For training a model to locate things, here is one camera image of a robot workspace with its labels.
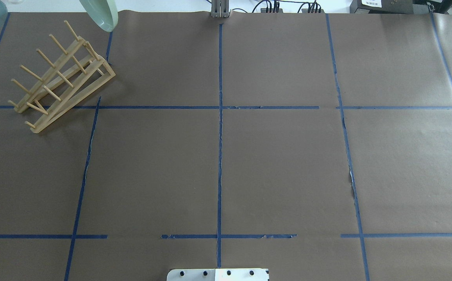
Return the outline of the light green round plate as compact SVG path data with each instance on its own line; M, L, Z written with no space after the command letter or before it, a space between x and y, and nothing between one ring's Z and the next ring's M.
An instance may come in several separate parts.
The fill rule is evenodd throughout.
M90 18L105 32L112 32L118 25L118 8L115 0L80 0Z

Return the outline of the black usb hub left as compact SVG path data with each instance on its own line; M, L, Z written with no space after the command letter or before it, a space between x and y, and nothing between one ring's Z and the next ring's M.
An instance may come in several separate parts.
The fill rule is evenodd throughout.
M280 7L280 1L277 0L259 1L255 8L258 9L260 13L265 14L279 14L282 12L282 9Z

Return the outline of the black usb hub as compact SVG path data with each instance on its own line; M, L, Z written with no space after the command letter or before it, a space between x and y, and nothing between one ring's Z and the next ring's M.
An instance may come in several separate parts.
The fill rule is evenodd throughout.
M321 5L317 1L314 1L309 5L307 12L308 14L320 14L322 11Z
M282 12L282 9L280 7L280 1L277 0L259 1L255 8L258 9L260 13L265 14L279 14Z

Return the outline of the wooden dish rack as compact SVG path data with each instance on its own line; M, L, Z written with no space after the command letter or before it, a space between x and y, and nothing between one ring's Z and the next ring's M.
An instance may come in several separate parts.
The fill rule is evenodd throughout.
M28 89L17 80L11 80L24 91L24 97L18 103L8 101L15 112L23 113L31 108L41 114L34 123L25 122L33 133L40 133L115 77L108 61L94 50L89 41L76 34L68 21L64 23L74 40L66 48L49 34L61 50L54 62L42 50L36 50L49 66L43 75L37 75L24 65L19 66L36 78L33 87Z

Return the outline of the black usb hub right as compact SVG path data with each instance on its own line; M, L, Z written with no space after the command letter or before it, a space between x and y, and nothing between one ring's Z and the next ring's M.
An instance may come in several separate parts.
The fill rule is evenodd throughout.
M320 14L322 11L321 5L317 1L314 1L309 5L307 12L308 14Z

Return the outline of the black computer box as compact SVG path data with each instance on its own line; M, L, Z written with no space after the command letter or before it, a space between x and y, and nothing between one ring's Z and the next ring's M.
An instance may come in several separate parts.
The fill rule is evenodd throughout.
M414 14L413 0L353 0L350 14Z

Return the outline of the grey aluminium frame post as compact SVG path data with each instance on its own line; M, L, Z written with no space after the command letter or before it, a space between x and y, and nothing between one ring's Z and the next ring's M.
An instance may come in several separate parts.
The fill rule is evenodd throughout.
M211 3L211 17L212 18L229 18L229 0L209 0Z

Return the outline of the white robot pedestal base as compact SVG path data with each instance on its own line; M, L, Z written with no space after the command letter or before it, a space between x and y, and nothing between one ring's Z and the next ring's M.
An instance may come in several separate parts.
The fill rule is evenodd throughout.
M268 281L269 270L262 268L173 269L167 281Z

